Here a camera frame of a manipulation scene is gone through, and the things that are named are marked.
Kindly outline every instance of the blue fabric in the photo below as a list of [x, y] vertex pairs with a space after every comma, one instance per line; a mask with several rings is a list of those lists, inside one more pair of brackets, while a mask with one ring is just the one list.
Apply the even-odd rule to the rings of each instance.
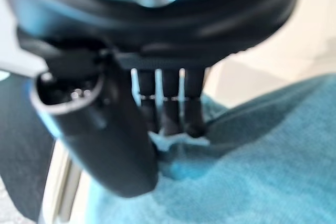
[[336, 76], [231, 110], [205, 98], [204, 114], [205, 138], [152, 135], [154, 192], [121, 199], [93, 182], [87, 223], [336, 223]]

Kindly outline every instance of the black plastic housing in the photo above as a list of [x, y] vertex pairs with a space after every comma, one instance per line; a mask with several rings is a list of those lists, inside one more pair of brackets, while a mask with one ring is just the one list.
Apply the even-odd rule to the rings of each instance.
[[121, 197], [154, 190], [156, 150], [121, 72], [115, 69], [99, 77], [88, 97], [55, 102], [52, 96], [50, 103], [50, 91], [55, 89], [37, 77], [31, 102], [50, 133], [82, 168]]
[[190, 0], [147, 9], [112, 0], [9, 0], [19, 26], [48, 40], [94, 38], [135, 54], [125, 68], [208, 67], [272, 35], [296, 0]]

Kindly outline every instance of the teal cloth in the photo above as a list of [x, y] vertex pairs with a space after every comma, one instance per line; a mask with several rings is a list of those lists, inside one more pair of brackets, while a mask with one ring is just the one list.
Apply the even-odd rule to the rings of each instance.
[[151, 135], [156, 190], [121, 199], [93, 182], [88, 224], [336, 223], [336, 76], [231, 110], [203, 102], [204, 138]]

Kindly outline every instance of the white surface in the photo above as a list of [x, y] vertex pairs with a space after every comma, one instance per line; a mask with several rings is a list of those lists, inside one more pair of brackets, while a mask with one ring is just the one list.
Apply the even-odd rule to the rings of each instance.
[[271, 38], [216, 66], [205, 92], [227, 107], [319, 74], [336, 72], [336, 0], [299, 0]]
[[19, 49], [16, 22], [5, 0], [0, 0], [0, 69], [34, 76], [46, 69], [40, 58]]

